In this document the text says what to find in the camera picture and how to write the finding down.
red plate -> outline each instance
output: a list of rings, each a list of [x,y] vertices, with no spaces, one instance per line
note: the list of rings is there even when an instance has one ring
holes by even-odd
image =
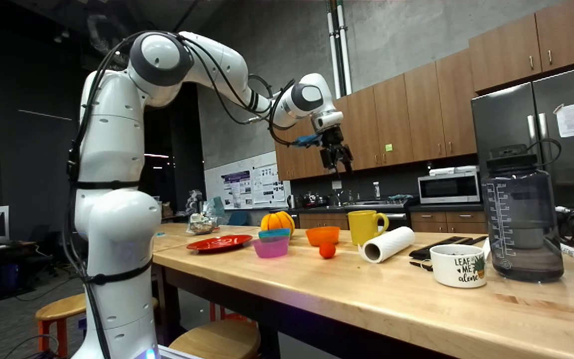
[[[201,241],[193,241],[187,245],[189,251],[209,253],[209,251],[225,251],[243,247],[251,241],[251,235],[221,235],[221,237],[207,237]]]

wooden countertop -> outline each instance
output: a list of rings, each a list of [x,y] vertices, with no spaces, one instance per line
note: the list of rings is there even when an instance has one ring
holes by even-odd
[[[574,259],[564,259],[556,283],[504,279],[488,265],[484,287],[452,289],[407,255],[450,233],[417,233],[415,245],[379,265],[359,257],[349,231],[341,231],[335,259],[321,259],[303,229],[277,259],[259,259],[253,247],[185,249],[223,233],[255,235],[257,227],[185,235],[185,225],[165,223],[153,237],[153,263],[454,357],[574,357]]]

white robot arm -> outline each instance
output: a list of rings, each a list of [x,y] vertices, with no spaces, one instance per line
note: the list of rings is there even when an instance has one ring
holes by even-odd
[[[126,42],[132,40],[128,68],[108,70],[120,44],[88,76],[80,131],[68,157],[72,231],[88,241],[86,259],[68,251],[90,303],[86,341],[74,355],[78,359],[157,353],[149,263],[161,213],[153,197],[138,191],[146,105],[167,105],[183,82],[195,82],[267,119],[277,141],[319,145],[327,169],[335,169],[339,161],[351,169],[351,151],[343,145],[339,127],[343,113],[335,109],[323,76],[309,74],[265,97],[247,86],[245,60],[223,44],[189,32],[146,32]],[[275,135],[275,129],[299,117],[313,121],[313,135],[295,141]]]

stainless steel refrigerator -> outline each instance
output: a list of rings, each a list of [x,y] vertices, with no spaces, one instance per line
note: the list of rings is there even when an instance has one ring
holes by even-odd
[[[574,207],[574,70],[472,97],[470,105],[482,177],[492,147],[532,145],[556,203]],[[546,139],[562,145],[560,155]]]

microwave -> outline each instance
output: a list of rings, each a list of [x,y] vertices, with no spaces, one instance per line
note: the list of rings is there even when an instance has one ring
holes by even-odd
[[[482,201],[478,171],[419,177],[421,203]]]

